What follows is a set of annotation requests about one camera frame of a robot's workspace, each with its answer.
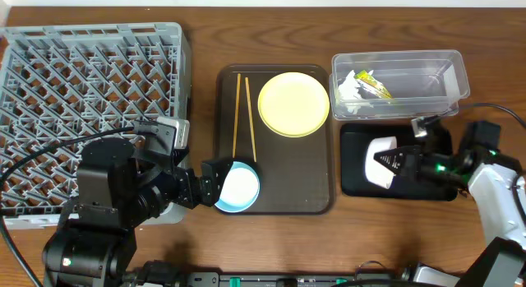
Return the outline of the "white bowl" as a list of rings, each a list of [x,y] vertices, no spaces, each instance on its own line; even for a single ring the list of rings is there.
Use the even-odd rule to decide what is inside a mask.
[[[396,137],[375,138],[367,148],[365,159],[365,176],[368,182],[384,189],[389,189],[395,176],[385,166],[374,159],[377,152],[392,150],[397,147]]]

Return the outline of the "green snack wrapper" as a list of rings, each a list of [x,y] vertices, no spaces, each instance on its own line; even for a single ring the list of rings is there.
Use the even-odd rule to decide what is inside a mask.
[[[387,88],[372,75],[372,72],[366,72],[363,70],[357,73],[354,78],[364,90],[368,91],[379,99],[393,98]]]

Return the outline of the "white napkin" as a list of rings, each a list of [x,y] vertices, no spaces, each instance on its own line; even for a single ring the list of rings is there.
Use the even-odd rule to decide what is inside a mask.
[[[364,94],[360,93],[360,90],[363,90],[363,88],[355,78],[355,75],[354,70],[350,71],[345,80],[338,86],[339,96],[342,100],[365,100]],[[351,114],[357,114],[362,107],[371,107],[371,104],[364,101],[361,104],[348,104],[346,106]]]

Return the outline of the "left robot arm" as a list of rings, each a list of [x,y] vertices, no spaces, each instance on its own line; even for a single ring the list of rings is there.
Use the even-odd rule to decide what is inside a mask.
[[[155,137],[141,148],[114,137],[87,144],[73,202],[79,216],[63,211],[44,247],[45,285],[119,286],[136,251],[136,227],[171,203],[214,206],[233,160],[205,161],[197,177],[178,165],[187,153]]]

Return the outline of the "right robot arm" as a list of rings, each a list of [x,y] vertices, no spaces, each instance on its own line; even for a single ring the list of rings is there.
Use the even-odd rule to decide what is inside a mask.
[[[513,286],[525,278],[525,171],[521,163],[498,149],[500,126],[470,123],[458,151],[439,121],[415,118],[414,145],[396,137],[369,143],[367,180],[384,189],[396,177],[427,186],[465,191],[476,202],[487,246],[458,286]]]

